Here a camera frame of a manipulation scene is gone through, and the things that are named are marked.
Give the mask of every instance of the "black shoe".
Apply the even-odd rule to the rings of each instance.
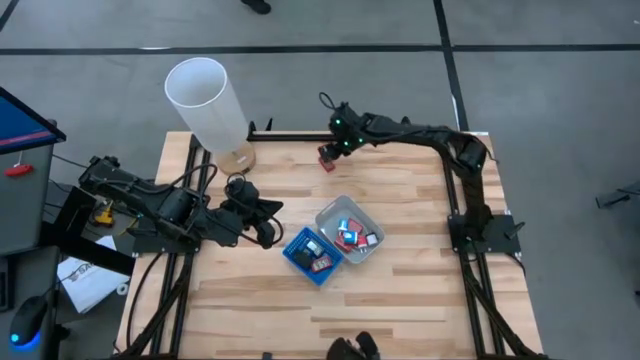
[[[271,12],[271,5],[267,4],[264,0],[242,0],[242,3],[260,15],[266,15]]]

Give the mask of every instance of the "white plastic tube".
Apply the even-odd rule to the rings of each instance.
[[[227,71],[217,61],[193,58],[176,65],[164,92],[202,146],[214,155],[240,148],[248,124]]]

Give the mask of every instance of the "gray floor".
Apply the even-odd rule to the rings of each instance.
[[[0,6],[8,0],[0,0]],[[431,1],[273,0],[258,17],[236,0],[20,0],[0,48],[434,44]],[[444,0],[461,44],[640,43],[632,0]],[[191,55],[0,56],[0,85],[67,133],[55,152],[112,154],[153,177],[164,134],[186,127],[164,97]],[[441,53],[212,55],[250,120],[323,129],[317,92],[359,111],[456,126]],[[640,52],[456,53],[469,124],[492,134],[545,351],[564,359],[640,353],[638,202],[597,210],[594,196],[640,179]],[[52,178],[79,171],[54,162]],[[62,359],[110,353],[123,298],[85,317]]]

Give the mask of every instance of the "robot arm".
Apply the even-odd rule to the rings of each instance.
[[[213,166],[201,165],[190,172]],[[220,246],[234,247],[240,236],[268,249],[282,238],[280,231],[280,238],[274,240],[275,229],[268,222],[275,220],[273,215],[282,208],[282,202],[260,199],[253,184],[240,177],[225,188],[229,200],[217,209],[208,209],[210,198],[204,192],[175,186],[187,175],[168,185],[155,185],[120,169],[118,159],[107,156],[93,157],[78,181],[83,190],[124,203],[151,220],[156,232],[171,241],[199,244],[211,239]],[[257,240],[242,234],[249,227],[256,229]]]
[[[471,134],[454,131],[446,126],[413,125],[406,117],[397,123],[382,115],[356,114],[348,103],[325,106],[334,112],[329,129],[336,141],[319,149],[321,161],[331,163],[340,156],[351,153],[366,144],[378,146],[388,142],[401,142],[428,146],[440,154],[453,172],[462,180],[467,212],[466,236],[482,241],[482,232],[492,219],[491,209],[485,204],[482,186],[482,168],[487,157],[487,147]]]

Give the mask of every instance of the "red handle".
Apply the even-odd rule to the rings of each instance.
[[[4,174],[10,177],[17,177],[17,176],[28,174],[32,171],[33,171],[33,165],[22,164],[12,168],[8,168],[7,170],[4,171]]]

